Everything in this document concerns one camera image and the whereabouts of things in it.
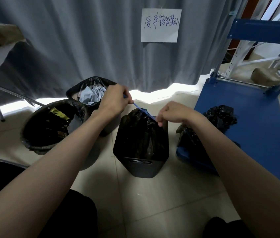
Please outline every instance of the hand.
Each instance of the hand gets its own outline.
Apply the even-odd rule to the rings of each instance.
[[[99,111],[105,111],[114,116],[122,113],[127,104],[133,104],[128,88],[119,84],[109,85],[100,102]]]
[[[162,127],[163,120],[173,123],[183,123],[186,122],[195,113],[198,112],[183,104],[171,101],[160,110],[158,116],[156,117],[156,120],[159,126]]]

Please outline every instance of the white label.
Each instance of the white label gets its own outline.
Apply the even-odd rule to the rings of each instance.
[[[141,42],[178,42],[182,9],[143,8]]]

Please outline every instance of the black pants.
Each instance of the black pants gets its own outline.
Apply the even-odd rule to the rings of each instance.
[[[23,168],[0,162],[0,191],[23,171]],[[97,234],[94,202],[77,191],[69,190],[39,237],[97,237]]]
[[[255,238],[242,220],[226,223],[219,217],[208,221],[203,232],[203,238]]]

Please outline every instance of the blue platform cart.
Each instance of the blue platform cart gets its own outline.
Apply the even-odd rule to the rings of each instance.
[[[244,0],[237,3],[239,11],[231,21],[230,39],[280,43],[280,21],[239,19]],[[222,59],[228,48],[223,47]],[[265,87],[233,80],[218,73],[220,63],[206,80],[195,110],[204,113],[209,108],[227,105],[234,108],[238,123],[231,126],[225,135],[241,145],[241,149],[269,172],[280,179],[280,83]],[[191,164],[216,173],[214,167],[189,158],[183,147],[177,148],[177,156]]]

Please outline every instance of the gray curtain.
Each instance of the gray curtain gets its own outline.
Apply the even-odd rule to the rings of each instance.
[[[0,23],[19,26],[19,43],[0,68],[0,85],[30,98],[64,97],[100,76],[152,92],[196,84],[218,60],[236,0],[0,0]],[[177,43],[141,43],[142,8],[182,9]],[[0,104],[17,100],[0,91]]]

